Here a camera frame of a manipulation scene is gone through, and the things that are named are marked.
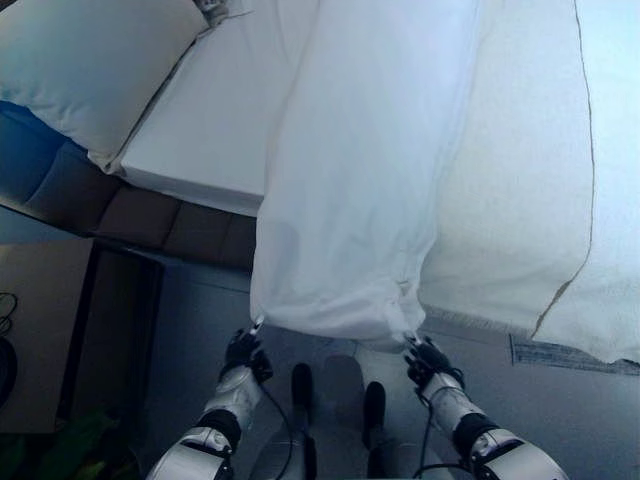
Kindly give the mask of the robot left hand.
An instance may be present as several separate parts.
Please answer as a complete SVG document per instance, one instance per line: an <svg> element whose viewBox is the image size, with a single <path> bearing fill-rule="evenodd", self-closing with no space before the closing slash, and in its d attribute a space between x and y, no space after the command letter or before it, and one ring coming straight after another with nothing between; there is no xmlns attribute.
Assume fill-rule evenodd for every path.
<svg viewBox="0 0 640 480"><path fill-rule="evenodd" d="M225 363L220 372L222 379L228 372L238 367L249 368L259 384L273 377L273 368L261 347L258 333L264 321L258 319L248 330L239 329L227 345Z"/></svg>

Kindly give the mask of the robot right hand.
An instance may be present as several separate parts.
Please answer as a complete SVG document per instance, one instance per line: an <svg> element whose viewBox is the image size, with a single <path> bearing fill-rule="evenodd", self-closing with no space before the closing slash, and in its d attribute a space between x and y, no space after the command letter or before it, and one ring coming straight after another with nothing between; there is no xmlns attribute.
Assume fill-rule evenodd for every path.
<svg viewBox="0 0 640 480"><path fill-rule="evenodd" d="M464 387L464 375L460 369L454 367L449 358L425 336L423 339L412 334L406 334L409 355L404 359L408 364L407 375L419 391L423 391L436 374L445 374Z"/></svg>

